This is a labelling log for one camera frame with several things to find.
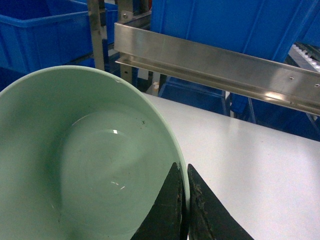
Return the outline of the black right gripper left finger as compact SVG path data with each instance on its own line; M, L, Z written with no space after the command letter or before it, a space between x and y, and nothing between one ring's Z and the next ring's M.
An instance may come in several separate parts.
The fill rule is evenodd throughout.
M174 162L133 240L184 240L186 198L181 171Z

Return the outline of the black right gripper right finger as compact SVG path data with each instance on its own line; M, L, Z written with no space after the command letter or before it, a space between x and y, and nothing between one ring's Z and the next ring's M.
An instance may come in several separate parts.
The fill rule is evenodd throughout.
M190 240L251 240L193 165L187 166L190 188Z

